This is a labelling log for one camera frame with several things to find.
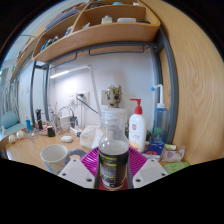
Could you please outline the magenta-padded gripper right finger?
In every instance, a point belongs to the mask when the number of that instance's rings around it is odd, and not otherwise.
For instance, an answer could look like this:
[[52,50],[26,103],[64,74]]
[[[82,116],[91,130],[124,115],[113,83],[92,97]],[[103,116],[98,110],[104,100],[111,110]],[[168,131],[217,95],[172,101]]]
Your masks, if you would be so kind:
[[129,189],[140,188],[166,177],[168,173],[155,159],[147,159],[137,150],[129,149],[127,184]]

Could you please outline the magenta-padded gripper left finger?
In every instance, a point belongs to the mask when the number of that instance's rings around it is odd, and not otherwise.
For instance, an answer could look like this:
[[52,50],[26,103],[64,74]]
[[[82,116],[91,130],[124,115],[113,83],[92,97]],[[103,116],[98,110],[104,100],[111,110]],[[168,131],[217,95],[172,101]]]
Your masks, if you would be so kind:
[[98,149],[92,149],[88,153],[82,149],[72,149],[69,155],[72,159],[60,172],[59,177],[84,188],[98,189],[100,185]]

